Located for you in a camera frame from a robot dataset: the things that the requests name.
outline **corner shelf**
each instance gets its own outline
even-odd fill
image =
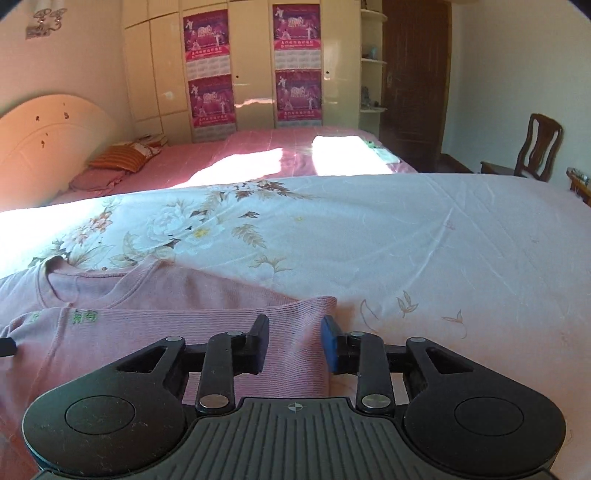
[[[388,17],[381,12],[375,12],[373,10],[366,10],[365,8],[361,9],[361,18],[363,20],[371,20],[375,22],[387,22]]]
[[[371,107],[371,108],[361,107],[361,110],[359,110],[359,113],[383,113],[386,110],[387,110],[387,108],[384,108],[381,106],[375,106],[375,107]]]
[[[385,61],[383,61],[383,60],[361,59],[361,62],[378,63],[380,65],[387,65],[387,63]]]

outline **brown door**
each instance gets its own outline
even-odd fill
[[[418,171],[436,171],[447,109],[451,8],[438,0],[383,0],[384,106],[380,140]]]

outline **pink pillow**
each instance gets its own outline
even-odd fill
[[[96,192],[113,188],[123,180],[129,172],[111,170],[109,168],[87,168],[70,182],[75,192]]]

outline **white wall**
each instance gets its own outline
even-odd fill
[[[453,21],[443,152],[514,167],[537,112],[565,130],[551,183],[591,173],[591,22],[567,0],[479,0],[453,5]]]
[[[32,16],[23,0],[0,21],[0,115],[49,93],[83,97],[104,109],[133,137],[125,83],[121,0],[66,0],[63,26],[25,40]]]

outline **white flower pattern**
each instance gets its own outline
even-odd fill
[[[174,246],[174,251],[177,254],[191,254],[200,249],[211,248],[223,231],[223,225],[215,218],[194,225],[189,234]]]
[[[163,207],[148,220],[145,231],[134,246],[138,250],[148,250],[167,245],[175,239],[184,239],[191,234],[193,211],[193,205],[183,202]]]

